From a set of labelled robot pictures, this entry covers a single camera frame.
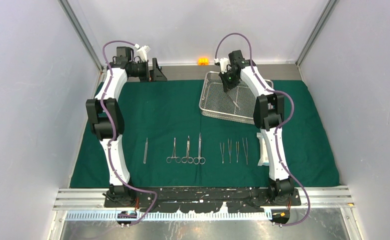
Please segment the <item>steel scalpel handle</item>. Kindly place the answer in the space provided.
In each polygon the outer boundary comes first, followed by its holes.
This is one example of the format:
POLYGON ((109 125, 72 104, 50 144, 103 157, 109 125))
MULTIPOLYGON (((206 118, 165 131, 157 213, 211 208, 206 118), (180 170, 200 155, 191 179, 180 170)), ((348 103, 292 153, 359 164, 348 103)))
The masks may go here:
POLYGON ((229 91, 227 95, 230 97, 231 101, 235 105, 235 111, 240 110, 240 103, 238 101, 238 91, 229 91))

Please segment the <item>metal mesh instrument tray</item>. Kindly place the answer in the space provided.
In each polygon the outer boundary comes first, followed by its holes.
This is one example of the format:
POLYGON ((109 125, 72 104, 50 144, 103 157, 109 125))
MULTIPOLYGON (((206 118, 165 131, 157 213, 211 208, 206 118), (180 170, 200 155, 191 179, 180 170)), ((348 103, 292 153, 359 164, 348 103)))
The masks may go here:
POLYGON ((223 91, 219 73, 214 71, 208 72, 204 79, 199 101, 201 114, 212 118, 253 125, 256 96, 248 84, 241 80, 239 85, 230 91, 238 91, 239 111, 235 111, 235 105, 227 95, 227 92, 223 91))

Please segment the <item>steel surgical forceps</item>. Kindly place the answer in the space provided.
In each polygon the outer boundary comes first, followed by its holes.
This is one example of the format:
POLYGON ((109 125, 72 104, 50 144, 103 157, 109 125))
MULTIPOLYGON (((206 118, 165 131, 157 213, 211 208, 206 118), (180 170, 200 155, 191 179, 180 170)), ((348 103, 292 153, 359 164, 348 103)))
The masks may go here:
POLYGON ((220 145, 222 164, 224 164, 225 143, 222 142, 219 145, 220 145))

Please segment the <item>steel needle holder clamp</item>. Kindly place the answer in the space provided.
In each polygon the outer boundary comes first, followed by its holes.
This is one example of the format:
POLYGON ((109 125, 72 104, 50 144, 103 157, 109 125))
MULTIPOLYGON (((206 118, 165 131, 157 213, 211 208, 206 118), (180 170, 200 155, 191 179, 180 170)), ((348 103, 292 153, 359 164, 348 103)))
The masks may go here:
POLYGON ((236 162, 239 162, 239 155, 240 155, 240 142, 236 141, 235 143, 235 151, 236 151, 236 162))

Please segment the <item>long steel probe rod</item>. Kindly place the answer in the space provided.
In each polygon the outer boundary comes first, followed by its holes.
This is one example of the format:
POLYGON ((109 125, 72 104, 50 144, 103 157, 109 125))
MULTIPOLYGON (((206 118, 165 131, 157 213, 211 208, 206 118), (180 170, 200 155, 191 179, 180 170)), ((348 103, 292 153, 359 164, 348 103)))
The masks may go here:
POLYGON ((145 148, 144 148, 144 156, 143 156, 143 164, 146 164, 146 162, 147 162, 148 144, 149 144, 148 138, 146 138, 145 148))

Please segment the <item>white sterile packet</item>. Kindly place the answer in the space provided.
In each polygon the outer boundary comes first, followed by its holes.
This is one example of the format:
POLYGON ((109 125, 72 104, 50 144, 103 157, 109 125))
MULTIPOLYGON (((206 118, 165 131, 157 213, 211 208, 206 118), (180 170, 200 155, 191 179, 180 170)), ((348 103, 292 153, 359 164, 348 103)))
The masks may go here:
POLYGON ((266 143, 264 140, 264 137, 261 133, 257 133, 257 138, 259 140, 259 147, 260 147, 260 158, 258 161, 258 166, 269 166, 267 151, 266 151, 266 143))

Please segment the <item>steel ring-handled scissors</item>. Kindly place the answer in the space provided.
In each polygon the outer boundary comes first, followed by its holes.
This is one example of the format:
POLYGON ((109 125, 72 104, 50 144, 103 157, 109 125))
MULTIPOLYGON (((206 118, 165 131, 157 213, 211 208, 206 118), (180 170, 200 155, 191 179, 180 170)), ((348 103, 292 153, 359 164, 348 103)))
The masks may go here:
POLYGON ((202 135, 199 133, 198 138, 198 156, 194 158, 193 163, 196 165, 202 165, 206 163, 205 157, 202 156, 202 135))

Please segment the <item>steel ring-handled hemostat clamp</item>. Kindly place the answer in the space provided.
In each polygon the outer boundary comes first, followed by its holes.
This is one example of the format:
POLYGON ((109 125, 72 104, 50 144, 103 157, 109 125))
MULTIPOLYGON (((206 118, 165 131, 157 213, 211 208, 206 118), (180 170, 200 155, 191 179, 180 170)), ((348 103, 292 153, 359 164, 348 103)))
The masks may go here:
POLYGON ((166 163, 170 164, 171 162, 175 162, 175 163, 181 163, 181 158, 180 157, 177 157, 176 155, 176 138, 174 138, 173 140, 173 152, 172 152, 172 155, 170 157, 167 157, 166 158, 166 163))

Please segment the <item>small steel scissors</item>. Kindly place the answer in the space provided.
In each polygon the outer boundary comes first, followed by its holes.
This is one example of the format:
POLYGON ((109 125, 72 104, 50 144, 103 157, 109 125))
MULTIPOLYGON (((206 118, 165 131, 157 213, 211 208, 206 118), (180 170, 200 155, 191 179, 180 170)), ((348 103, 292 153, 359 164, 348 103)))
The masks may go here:
POLYGON ((187 142, 186 142, 186 154, 184 157, 181 158, 181 163, 188 163, 192 164, 194 162, 193 158, 190 157, 190 137, 187 137, 187 142))

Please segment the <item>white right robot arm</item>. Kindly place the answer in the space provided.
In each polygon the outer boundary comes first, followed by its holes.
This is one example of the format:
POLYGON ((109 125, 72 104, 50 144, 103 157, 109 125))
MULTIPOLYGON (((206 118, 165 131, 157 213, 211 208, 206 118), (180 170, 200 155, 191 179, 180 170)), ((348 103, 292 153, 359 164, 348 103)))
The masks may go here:
POLYGON ((282 142, 284 124, 284 94, 274 90, 263 79, 253 60, 245 59, 241 50, 215 60, 220 66, 219 77, 226 93, 245 82, 256 97, 253 112, 254 125, 260 129, 269 160, 268 198, 274 205, 283 204, 294 193, 294 179, 285 167, 282 142))

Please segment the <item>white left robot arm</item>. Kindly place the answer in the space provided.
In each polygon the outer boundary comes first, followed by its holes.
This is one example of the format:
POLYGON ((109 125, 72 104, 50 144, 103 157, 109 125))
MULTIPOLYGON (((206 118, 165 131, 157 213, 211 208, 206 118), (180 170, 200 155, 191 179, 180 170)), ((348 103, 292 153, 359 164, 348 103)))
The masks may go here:
POLYGON ((131 176, 125 163, 122 137, 125 122, 118 105, 118 98, 128 78, 141 82, 166 81, 167 78, 154 57, 149 68, 147 45, 120 46, 113 60, 108 63, 105 82, 92 99, 86 101, 91 132, 104 149, 109 169, 109 189, 105 196, 124 207, 135 203, 136 191, 131 186, 131 176))

